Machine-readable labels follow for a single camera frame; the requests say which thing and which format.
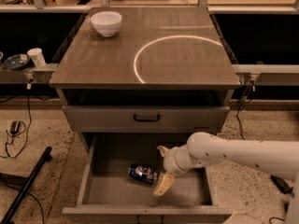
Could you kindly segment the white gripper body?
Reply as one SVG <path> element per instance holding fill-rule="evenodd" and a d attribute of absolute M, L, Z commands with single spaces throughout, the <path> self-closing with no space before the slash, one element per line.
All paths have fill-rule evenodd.
<path fill-rule="evenodd" d="M 164 152 L 164 169 L 173 176 L 186 174 L 188 156 L 189 152 L 185 146 L 167 149 Z"/>

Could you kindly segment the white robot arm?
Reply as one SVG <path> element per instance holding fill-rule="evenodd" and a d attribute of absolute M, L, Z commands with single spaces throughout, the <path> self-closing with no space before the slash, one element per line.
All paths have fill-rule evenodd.
<path fill-rule="evenodd" d="M 222 139 L 210 133 L 193 133 L 181 147 L 157 146 L 164 159 L 153 194 L 164 195 L 177 176 L 220 160 L 248 166 L 295 183 L 285 224 L 299 224 L 299 142 Z"/>

